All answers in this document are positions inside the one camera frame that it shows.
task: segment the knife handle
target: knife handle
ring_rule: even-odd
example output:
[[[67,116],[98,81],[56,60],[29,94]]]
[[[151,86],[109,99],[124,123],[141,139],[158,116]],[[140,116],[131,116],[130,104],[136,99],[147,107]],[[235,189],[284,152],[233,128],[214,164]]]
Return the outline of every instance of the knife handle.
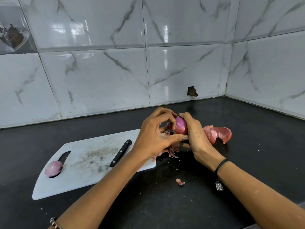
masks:
[[[114,167],[123,157],[123,155],[126,153],[128,147],[132,144],[131,140],[127,140],[125,141],[124,145],[122,146],[122,148],[119,150],[119,152],[116,154],[115,158],[112,160],[112,162],[110,163],[110,167]]]

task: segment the decorative tile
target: decorative tile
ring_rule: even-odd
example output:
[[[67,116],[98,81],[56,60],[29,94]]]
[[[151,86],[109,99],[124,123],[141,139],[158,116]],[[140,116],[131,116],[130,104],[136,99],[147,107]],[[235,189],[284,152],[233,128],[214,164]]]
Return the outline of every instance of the decorative tile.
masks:
[[[231,62],[231,53],[232,53],[232,44],[229,43],[225,44],[224,58],[222,62],[221,79],[219,86],[219,96],[224,96],[226,94],[227,79],[228,79],[229,67]]]
[[[222,44],[148,48],[151,105],[218,96],[223,53]],[[187,95],[192,86],[198,97]]]
[[[0,128],[61,119],[39,55],[0,56]]]
[[[226,43],[231,43],[234,40],[239,1],[240,0],[231,0]]]
[[[20,0],[40,52],[144,47],[141,0]]]
[[[147,46],[226,41],[231,0],[142,0]]]
[[[234,44],[227,95],[305,118],[305,31]]]
[[[37,52],[22,9],[17,4],[18,0],[0,0],[0,55]]]
[[[240,0],[235,42],[305,30],[305,0]]]
[[[63,118],[149,106],[145,48],[40,55]]]

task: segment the white cutting board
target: white cutting board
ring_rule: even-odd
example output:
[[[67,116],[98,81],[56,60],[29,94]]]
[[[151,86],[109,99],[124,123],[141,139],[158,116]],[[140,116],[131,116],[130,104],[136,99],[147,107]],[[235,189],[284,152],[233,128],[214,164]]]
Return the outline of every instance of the white cutting board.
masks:
[[[139,132],[140,130],[136,129],[64,144],[41,171],[34,187],[33,200],[97,183],[112,169],[109,164],[126,140],[132,141],[126,153],[132,149]],[[44,174],[46,166],[68,151],[71,153],[61,173],[54,178],[47,177]],[[155,166],[156,161],[149,159],[138,171]]]

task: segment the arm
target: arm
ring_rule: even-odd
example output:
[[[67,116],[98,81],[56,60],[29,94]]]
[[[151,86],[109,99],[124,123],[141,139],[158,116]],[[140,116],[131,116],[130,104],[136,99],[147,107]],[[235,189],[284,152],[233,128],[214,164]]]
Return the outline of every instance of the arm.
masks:
[[[196,160],[214,172],[225,157],[212,147],[199,121],[189,113],[179,115],[185,119],[189,131],[190,144],[182,146],[192,147]],[[232,162],[222,165],[217,174],[261,228],[305,228],[305,210]]]
[[[56,220],[63,229],[98,228],[105,214],[131,177],[150,159],[172,143],[188,139],[186,135],[161,135],[169,121],[174,130],[177,115],[169,109],[157,108],[144,120],[133,149],[87,193],[78,199]]]

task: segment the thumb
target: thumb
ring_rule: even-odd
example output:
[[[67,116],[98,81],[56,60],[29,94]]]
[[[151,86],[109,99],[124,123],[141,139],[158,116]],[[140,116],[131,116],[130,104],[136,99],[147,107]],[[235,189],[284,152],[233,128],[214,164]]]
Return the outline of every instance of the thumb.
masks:
[[[189,139],[188,135],[183,135],[183,134],[173,134],[166,138],[166,140],[169,141],[170,144],[177,142],[177,141],[184,141],[184,140],[188,140],[188,139]]]

